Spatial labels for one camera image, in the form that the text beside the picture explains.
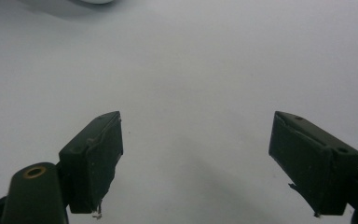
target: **white surface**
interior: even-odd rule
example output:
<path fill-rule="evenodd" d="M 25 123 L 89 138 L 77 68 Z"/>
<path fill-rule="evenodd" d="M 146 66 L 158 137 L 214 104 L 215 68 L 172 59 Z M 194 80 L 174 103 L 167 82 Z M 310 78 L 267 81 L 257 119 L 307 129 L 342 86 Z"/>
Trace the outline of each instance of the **white surface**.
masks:
<path fill-rule="evenodd" d="M 103 218 L 71 223 L 350 223 L 313 217 L 268 147 L 281 110 L 358 149 L 358 0 L 0 0 L 0 197 L 114 110 Z"/>

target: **white table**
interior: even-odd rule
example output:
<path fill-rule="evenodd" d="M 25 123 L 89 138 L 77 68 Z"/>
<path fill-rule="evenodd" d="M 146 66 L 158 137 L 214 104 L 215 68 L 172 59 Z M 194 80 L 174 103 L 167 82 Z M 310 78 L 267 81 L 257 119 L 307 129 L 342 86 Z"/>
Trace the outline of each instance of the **white table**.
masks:
<path fill-rule="evenodd" d="M 273 113 L 358 149 L 358 0 L 0 0 L 0 197 L 119 110 L 125 154 L 81 223 L 350 223 L 313 217 L 268 155 Z"/>

